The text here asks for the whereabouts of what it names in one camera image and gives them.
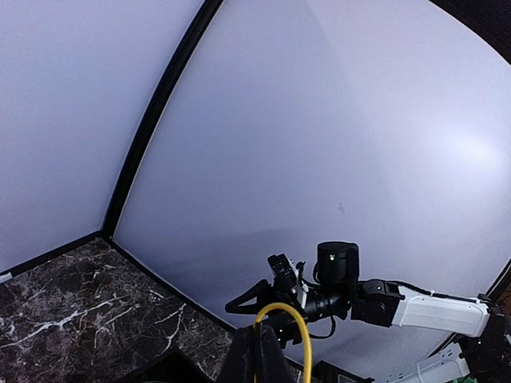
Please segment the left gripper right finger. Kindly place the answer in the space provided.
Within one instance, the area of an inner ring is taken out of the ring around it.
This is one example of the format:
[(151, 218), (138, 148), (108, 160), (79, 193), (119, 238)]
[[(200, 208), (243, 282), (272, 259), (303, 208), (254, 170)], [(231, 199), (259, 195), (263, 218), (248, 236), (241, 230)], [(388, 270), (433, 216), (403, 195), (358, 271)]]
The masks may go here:
[(275, 331), (262, 322), (255, 324), (255, 382), (294, 382)]

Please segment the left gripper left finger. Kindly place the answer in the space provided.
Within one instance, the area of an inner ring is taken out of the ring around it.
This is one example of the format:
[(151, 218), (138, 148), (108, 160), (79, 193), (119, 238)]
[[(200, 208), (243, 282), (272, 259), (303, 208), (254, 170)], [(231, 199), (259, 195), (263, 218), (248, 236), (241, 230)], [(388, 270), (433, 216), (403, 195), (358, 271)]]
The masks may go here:
[(217, 381), (253, 383), (255, 380), (255, 331), (253, 326), (247, 326), (234, 333)]

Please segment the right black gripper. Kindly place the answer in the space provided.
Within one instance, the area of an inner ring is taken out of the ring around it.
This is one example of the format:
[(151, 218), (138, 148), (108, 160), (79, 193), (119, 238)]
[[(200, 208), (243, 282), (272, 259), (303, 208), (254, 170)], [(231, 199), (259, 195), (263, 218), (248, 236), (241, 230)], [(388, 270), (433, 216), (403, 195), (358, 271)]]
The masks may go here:
[(321, 286), (315, 280), (303, 277), (304, 263), (294, 264), (286, 255), (272, 255), (268, 264), (274, 275), (273, 286), (260, 280), (248, 291), (232, 299), (224, 306), (228, 314), (258, 314), (266, 305), (275, 301), (275, 292), (281, 302), (296, 308), (305, 322), (312, 323), (328, 318), (331, 328), (328, 334), (312, 334), (312, 339), (331, 338), (336, 331), (336, 318), (346, 319), (355, 302), (342, 287)]

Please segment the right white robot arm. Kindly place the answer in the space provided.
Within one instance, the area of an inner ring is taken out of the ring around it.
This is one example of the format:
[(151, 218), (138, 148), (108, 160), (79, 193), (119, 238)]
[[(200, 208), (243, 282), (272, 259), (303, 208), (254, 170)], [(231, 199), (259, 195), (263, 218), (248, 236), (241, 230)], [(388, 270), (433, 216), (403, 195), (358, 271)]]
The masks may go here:
[(385, 377), (386, 382), (508, 382), (510, 316), (485, 294), (462, 298), (424, 290), (407, 282), (359, 280), (358, 246), (325, 242), (317, 246), (313, 281), (304, 264), (286, 255), (268, 258), (274, 281), (263, 279), (228, 302), (230, 314), (255, 314), (275, 331), (280, 347), (304, 346), (304, 374), (311, 375), (307, 324), (350, 318), (390, 328), (418, 327), (451, 332), (455, 339), (415, 366)]

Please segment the black bin near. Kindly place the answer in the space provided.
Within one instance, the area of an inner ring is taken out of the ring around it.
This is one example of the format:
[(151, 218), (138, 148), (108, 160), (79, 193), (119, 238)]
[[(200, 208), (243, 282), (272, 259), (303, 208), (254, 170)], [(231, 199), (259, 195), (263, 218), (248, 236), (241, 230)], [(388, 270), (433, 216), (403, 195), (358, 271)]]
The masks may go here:
[(117, 382), (210, 383), (213, 380), (179, 348), (172, 347), (154, 360), (119, 378)]

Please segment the right black corner post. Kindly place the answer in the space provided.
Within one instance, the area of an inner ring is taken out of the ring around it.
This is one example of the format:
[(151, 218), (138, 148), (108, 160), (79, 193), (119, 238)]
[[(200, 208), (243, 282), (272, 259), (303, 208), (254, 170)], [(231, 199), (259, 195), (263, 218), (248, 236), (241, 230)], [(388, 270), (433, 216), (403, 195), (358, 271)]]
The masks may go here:
[(496, 280), (488, 289), (486, 295), (490, 297), (493, 301), (498, 300), (499, 297), (504, 293), (504, 291), (508, 289), (510, 284), (510, 268), (511, 260), (509, 260), (506, 263), (504, 269), (500, 272)]

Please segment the black corner post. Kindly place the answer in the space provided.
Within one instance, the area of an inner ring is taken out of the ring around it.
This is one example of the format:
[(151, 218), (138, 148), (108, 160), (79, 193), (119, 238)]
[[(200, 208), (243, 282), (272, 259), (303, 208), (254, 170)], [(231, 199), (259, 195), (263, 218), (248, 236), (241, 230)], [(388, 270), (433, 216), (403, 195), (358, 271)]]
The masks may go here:
[(221, 5), (222, 2), (220, 0), (206, 0), (202, 2), (168, 62), (141, 118), (121, 167), (103, 224), (101, 225), (101, 236), (103, 238), (111, 239), (115, 235), (137, 172), (159, 121), (164, 114), (168, 101), (195, 48)]
[(509, 260), (506, 263), (504, 269), (500, 272), (496, 280), (488, 289), (486, 295), (490, 297), (493, 301), (498, 300), (499, 297), (504, 293), (504, 291), (508, 289), (510, 284), (510, 268), (511, 260)]

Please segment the left black corner post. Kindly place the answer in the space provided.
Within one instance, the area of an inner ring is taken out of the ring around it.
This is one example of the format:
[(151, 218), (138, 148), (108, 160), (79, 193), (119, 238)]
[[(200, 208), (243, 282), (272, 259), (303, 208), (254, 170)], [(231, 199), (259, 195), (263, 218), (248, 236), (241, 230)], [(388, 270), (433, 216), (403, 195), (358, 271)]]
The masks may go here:
[(220, 0), (206, 0), (202, 2), (168, 62), (141, 118), (121, 167), (103, 224), (101, 225), (101, 236), (103, 238), (111, 239), (115, 235), (137, 172), (159, 121), (164, 114), (168, 101), (195, 48), (221, 5), (222, 2)]

